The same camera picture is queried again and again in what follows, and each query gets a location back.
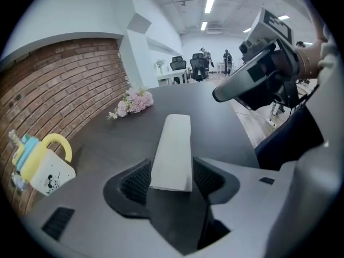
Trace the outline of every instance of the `ceiling light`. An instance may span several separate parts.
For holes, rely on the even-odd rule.
[[[283,15],[283,16],[280,16],[279,17],[279,20],[285,20],[285,19],[288,19],[289,16],[288,15]]]
[[[207,22],[203,22],[202,23],[202,27],[200,28],[201,31],[204,31],[205,30],[205,27],[207,25]]]
[[[215,0],[207,0],[206,1],[204,13],[210,13],[211,8],[213,7],[214,1]]]

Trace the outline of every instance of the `red brick wall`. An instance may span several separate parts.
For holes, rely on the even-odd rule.
[[[60,133],[70,139],[129,88],[114,39],[52,44],[17,60],[0,74],[0,182],[15,212],[31,209],[35,192],[10,183],[15,170],[8,132],[38,139]],[[56,150],[59,146],[51,144]]]

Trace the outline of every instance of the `artificial flower bouquet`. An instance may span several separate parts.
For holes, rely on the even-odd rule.
[[[118,103],[114,112],[109,112],[107,119],[125,117],[129,113],[138,113],[154,103],[152,94],[146,88],[130,88],[125,92],[123,99]]]

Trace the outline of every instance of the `dark gray table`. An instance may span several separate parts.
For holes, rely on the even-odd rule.
[[[117,120],[107,109],[89,121],[70,141],[77,173],[102,167],[154,160],[164,121],[169,114],[191,118],[191,154],[247,167],[259,167],[249,138],[229,103],[212,97],[215,84],[199,82],[150,89],[154,105]]]

